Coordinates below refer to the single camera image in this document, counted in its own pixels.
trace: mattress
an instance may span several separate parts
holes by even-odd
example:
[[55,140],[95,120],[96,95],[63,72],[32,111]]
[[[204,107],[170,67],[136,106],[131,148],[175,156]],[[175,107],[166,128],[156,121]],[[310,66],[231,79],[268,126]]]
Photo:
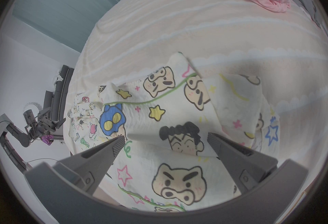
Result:
[[[286,13],[246,0],[121,0],[96,24],[76,64],[65,117],[77,93],[130,82],[182,52],[201,77],[257,75],[281,118],[280,165],[318,173],[328,150],[327,37],[292,2]],[[64,140],[76,154],[64,124]]]

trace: green trim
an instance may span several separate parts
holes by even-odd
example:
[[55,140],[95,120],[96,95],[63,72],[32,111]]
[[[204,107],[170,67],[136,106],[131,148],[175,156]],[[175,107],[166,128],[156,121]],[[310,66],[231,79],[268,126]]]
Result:
[[170,205],[158,205],[158,204],[152,203],[152,202],[150,202],[150,201],[144,199],[143,197],[138,196],[138,195],[135,194],[135,193],[132,193],[132,192],[126,191],[125,189],[121,188],[119,185],[118,185],[118,187],[121,189],[121,191],[123,191],[123,192],[125,192],[125,193],[127,193],[127,194],[129,194],[129,195],[131,195],[131,196],[135,196],[135,197],[141,199],[142,201],[145,201],[146,203],[151,204],[151,205],[153,205],[153,206],[156,206],[156,207],[163,207],[163,208],[166,208],[166,207],[170,207],[170,208],[172,208],[172,207],[174,207],[174,208],[178,208],[179,210],[182,210],[183,212],[186,211],[185,209],[183,209],[182,207],[179,207],[179,206],[177,206],[177,205],[172,205],[172,204],[170,204]]
[[146,101],[146,102],[141,102],[141,103],[136,103],[136,102],[122,102],[122,101],[119,101],[119,102],[111,102],[111,103],[105,103],[104,105],[112,105],[112,104],[117,104],[117,103],[123,103],[123,104],[146,104],[146,103],[151,103],[151,102],[154,102],[164,96],[166,96],[167,94],[173,92],[174,90],[177,90],[181,85],[183,85],[190,77],[193,77],[193,76],[196,76],[197,74],[196,73],[193,73],[193,74],[190,74],[188,75],[185,79],[182,80],[181,83],[178,84],[177,87],[174,87],[173,89],[171,89],[170,91],[167,91],[166,93],[162,94],[161,96],[157,97],[157,98],[154,98],[154,99],[151,99],[149,101]]

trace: white wall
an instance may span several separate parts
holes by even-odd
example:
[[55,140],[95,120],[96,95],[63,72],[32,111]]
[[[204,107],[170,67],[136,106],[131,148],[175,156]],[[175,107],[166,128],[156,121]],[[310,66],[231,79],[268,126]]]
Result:
[[[54,91],[53,78],[63,64],[74,67],[79,53],[38,32],[14,17],[0,31],[0,115],[6,115],[24,130],[23,109],[27,103],[43,106],[45,91]],[[51,146],[41,140],[24,148],[10,134],[7,137],[24,161],[38,158],[63,159],[70,155],[65,144],[56,140]],[[6,173],[27,205],[47,224],[57,223],[30,190],[23,174],[0,148],[0,159]],[[31,166],[45,161],[38,160]]]

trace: pink cross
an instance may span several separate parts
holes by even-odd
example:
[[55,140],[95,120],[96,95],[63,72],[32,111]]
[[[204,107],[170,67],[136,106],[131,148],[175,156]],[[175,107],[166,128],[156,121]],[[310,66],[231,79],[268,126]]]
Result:
[[240,128],[242,127],[242,124],[240,123],[240,120],[237,120],[236,122],[232,122],[235,126],[235,128]]

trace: blue mask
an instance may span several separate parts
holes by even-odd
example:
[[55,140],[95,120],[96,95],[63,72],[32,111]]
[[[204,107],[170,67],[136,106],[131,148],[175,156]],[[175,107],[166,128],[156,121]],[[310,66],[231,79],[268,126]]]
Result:
[[118,132],[118,128],[125,124],[126,118],[122,112],[122,104],[105,105],[104,112],[99,118],[100,128],[106,136]]

